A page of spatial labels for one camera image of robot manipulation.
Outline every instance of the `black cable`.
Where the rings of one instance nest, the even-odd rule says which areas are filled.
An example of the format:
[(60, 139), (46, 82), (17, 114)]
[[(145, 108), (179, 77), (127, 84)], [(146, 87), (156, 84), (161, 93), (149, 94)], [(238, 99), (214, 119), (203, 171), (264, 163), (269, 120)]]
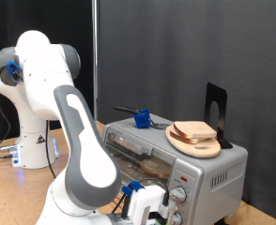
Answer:
[[(141, 183), (141, 182), (146, 181), (146, 180), (157, 181), (157, 182), (161, 183), (165, 187), (165, 194), (164, 194), (164, 198), (163, 198), (162, 204), (165, 205), (165, 206), (167, 206), (168, 205), (168, 200), (169, 200), (169, 189), (166, 186), (166, 184), (164, 182), (162, 182), (162, 180), (160, 180), (158, 178), (154, 178), (154, 177), (146, 177), (146, 178), (143, 178), (141, 180), (138, 180), (138, 182)], [(126, 197), (126, 194), (123, 194), (123, 196), (119, 200), (118, 204), (116, 205), (116, 207), (114, 208), (114, 210), (112, 211), (112, 213), (114, 213), (116, 211), (116, 209), (119, 207), (119, 205), (122, 203), (122, 201), (123, 201), (123, 199), (125, 197)]]
[(53, 168), (52, 168), (52, 164), (51, 164), (51, 161), (50, 161), (50, 156), (48, 154), (48, 124), (49, 124), (49, 121), (46, 120), (46, 131), (45, 131), (45, 148), (46, 148), (46, 157), (47, 157), (47, 161), (48, 161), (48, 165), (50, 166), (50, 169), (51, 169), (51, 172), (54, 176), (54, 179), (56, 178), (55, 174), (54, 174), (54, 171), (53, 171)]
[(152, 180), (152, 181), (157, 181), (158, 183), (162, 184), (165, 187), (165, 190), (167, 192), (169, 192), (168, 187), (166, 186), (166, 184), (164, 182), (162, 182), (162, 180), (155, 178), (155, 177), (146, 177), (146, 178), (142, 178), (141, 180), (138, 180), (139, 183), (146, 181), (146, 180)]
[(116, 205), (116, 207), (114, 208), (114, 210), (112, 211), (112, 213), (114, 213), (116, 211), (116, 209), (119, 207), (119, 205), (122, 203), (123, 199), (126, 198), (126, 194), (123, 194), (123, 196), (121, 197), (121, 199), (119, 200), (118, 204)]
[(143, 178), (143, 179), (139, 180), (138, 182), (143, 182), (143, 181), (146, 181), (146, 180), (157, 181), (158, 183), (161, 183), (162, 185), (164, 185), (166, 191), (165, 191), (165, 194), (164, 194), (164, 197), (163, 197), (162, 204), (164, 206), (167, 206), (168, 201), (169, 201), (169, 190), (168, 190), (168, 187), (166, 186), (166, 184), (164, 182), (162, 182), (162, 180), (160, 180), (158, 178), (154, 178), (154, 177), (146, 177), (146, 178)]
[(0, 158), (13, 158), (13, 155), (6, 155), (6, 156), (0, 157)]
[(10, 122), (8, 121), (7, 117), (5, 116), (4, 112), (3, 112), (3, 109), (1, 108), (1, 104), (0, 104), (0, 113), (1, 115), (4, 117), (4, 119), (6, 120), (7, 124), (8, 124), (8, 130), (7, 130), (7, 133), (5, 134), (5, 136), (3, 137), (3, 139), (0, 141), (0, 144), (4, 141), (4, 139), (7, 137), (7, 135), (9, 134), (10, 132)]

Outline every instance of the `black backdrop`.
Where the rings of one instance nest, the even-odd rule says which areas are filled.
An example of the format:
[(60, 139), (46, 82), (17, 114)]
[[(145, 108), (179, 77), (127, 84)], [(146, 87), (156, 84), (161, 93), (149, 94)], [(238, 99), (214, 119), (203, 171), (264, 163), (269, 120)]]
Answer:
[[(81, 57), (81, 73), (75, 86), (83, 93), (93, 113), (93, 34), (92, 6), (86, 0), (0, 0), (0, 50), (15, 46), (18, 37), (27, 30), (44, 33), (51, 43), (73, 46)], [(11, 122), (8, 135), (19, 136), (19, 122), (13, 104), (1, 96), (5, 115)], [(7, 124), (0, 115), (0, 139), (7, 131)], [(60, 128), (52, 122), (51, 128)]]
[(276, 0), (100, 0), (99, 53), (105, 124), (131, 117), (117, 104), (203, 120), (207, 83), (224, 88), (243, 196), (276, 218)]

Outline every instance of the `black plate holder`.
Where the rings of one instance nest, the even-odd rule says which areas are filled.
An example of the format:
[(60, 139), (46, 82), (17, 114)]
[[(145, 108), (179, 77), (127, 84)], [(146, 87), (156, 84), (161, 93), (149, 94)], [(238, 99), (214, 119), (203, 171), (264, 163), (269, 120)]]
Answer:
[(222, 88), (212, 84), (207, 84), (206, 105), (205, 105), (205, 123), (209, 125), (210, 122), (210, 109), (211, 104), (215, 101), (219, 107), (219, 125), (217, 130), (217, 140), (219, 141), (222, 149), (233, 148), (233, 145), (223, 138), (224, 123), (225, 123), (225, 111), (226, 111), (226, 91)]

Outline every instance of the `bread slice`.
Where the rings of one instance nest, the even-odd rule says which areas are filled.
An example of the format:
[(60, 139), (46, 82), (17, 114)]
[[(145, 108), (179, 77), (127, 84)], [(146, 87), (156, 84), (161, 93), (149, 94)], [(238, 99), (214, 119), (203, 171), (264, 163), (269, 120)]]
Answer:
[(213, 128), (201, 121), (175, 121), (174, 128), (177, 134), (186, 139), (215, 138), (217, 134)]
[(172, 126), (171, 129), (170, 129), (170, 136), (172, 136), (173, 138), (179, 140), (179, 141), (182, 141), (184, 143), (199, 143), (203, 140), (205, 140), (206, 138), (200, 138), (200, 139), (187, 139), (187, 138), (184, 138), (182, 136), (180, 136), (179, 134), (176, 133), (176, 130), (175, 130), (175, 127)]

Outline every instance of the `table surface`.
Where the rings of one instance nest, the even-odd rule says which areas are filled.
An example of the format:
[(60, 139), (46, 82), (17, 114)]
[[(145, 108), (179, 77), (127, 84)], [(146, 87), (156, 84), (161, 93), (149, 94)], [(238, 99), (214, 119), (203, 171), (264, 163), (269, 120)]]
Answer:
[[(100, 135), (103, 124), (96, 122)], [(53, 164), (54, 173), (58, 175), (66, 166), (69, 158), (68, 146), (62, 129), (51, 131), (56, 138), (59, 158)], [(5, 140), (2, 146), (15, 143), (16, 138)], [(48, 167), (38, 170), (14, 168), (10, 159), (0, 159), (0, 225), (34, 225), (44, 206), (46, 193), (54, 178)], [(110, 214), (118, 198), (102, 207), (102, 214)], [(276, 225), (276, 219), (241, 202), (235, 215), (226, 220), (231, 225)]]

